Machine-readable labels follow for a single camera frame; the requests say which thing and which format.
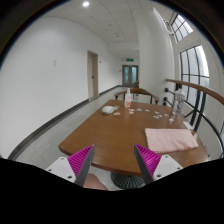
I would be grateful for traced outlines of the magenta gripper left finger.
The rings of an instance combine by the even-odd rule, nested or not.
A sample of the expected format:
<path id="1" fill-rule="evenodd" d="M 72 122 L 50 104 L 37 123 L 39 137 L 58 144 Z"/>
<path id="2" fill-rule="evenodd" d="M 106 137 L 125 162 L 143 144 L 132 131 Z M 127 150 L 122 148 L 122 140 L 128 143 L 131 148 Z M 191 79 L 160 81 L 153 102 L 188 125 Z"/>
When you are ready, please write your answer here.
<path id="1" fill-rule="evenodd" d="M 68 162 L 76 177 L 76 185 L 84 185 L 94 155 L 95 147 L 90 145 L 68 157 Z"/>

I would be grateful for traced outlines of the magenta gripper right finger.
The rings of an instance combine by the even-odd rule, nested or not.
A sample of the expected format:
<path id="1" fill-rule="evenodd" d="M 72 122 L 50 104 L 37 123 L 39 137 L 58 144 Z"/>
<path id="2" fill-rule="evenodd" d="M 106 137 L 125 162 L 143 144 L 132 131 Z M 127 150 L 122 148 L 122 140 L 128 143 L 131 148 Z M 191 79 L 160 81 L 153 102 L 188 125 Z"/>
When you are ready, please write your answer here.
<path id="1" fill-rule="evenodd" d="M 134 145 L 134 155 L 146 185 L 153 182 L 153 174 L 161 156 L 141 145 Z"/>

